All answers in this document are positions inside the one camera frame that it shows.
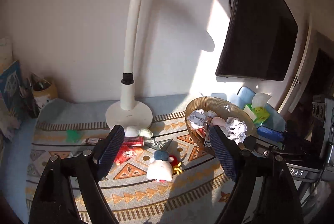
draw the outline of brown basket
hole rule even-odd
[[[216,112],[219,117],[225,120],[227,120],[228,117],[238,117],[240,121],[244,121],[247,125],[247,131],[245,132],[246,136],[258,137],[256,126],[252,119],[235,104],[216,97],[196,98],[187,105],[185,111],[186,126],[194,142],[211,155],[214,155],[213,149],[204,147],[204,138],[199,136],[196,131],[191,130],[187,120],[187,117],[191,114],[191,112],[196,109],[203,109],[204,111],[212,110],[213,112]]]

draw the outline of blue gripper pad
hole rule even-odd
[[[216,127],[210,127],[209,134],[211,146],[214,150],[216,157],[219,159],[219,162],[223,167],[225,174],[230,177],[232,181],[235,182],[238,175],[235,161],[231,153],[228,151],[228,149],[221,140],[222,138],[228,140],[227,137],[219,127],[217,129]]]
[[[284,140],[283,133],[272,130],[265,126],[260,126],[257,130],[258,134],[262,137],[268,138],[275,142],[282,142]]]
[[[101,145],[97,144],[94,150],[98,150],[97,159],[97,179],[100,181],[103,177],[107,176],[118,151],[124,141],[124,128],[120,125],[115,125],[109,135],[101,142]]]

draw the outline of television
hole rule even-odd
[[[234,0],[216,75],[283,81],[297,32],[284,0]]]

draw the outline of doorway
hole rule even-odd
[[[322,49],[318,49],[316,61],[296,107],[292,113],[287,112],[288,126],[298,136],[306,138],[312,131],[312,99],[314,95],[334,93],[334,59]]]

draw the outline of desk lamp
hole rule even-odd
[[[152,111],[142,102],[135,101],[135,81],[133,80],[133,58],[139,9],[142,0],[130,0],[127,28],[123,79],[121,80],[121,100],[112,104],[106,112],[106,122],[110,129],[114,125],[148,128],[152,123]]]

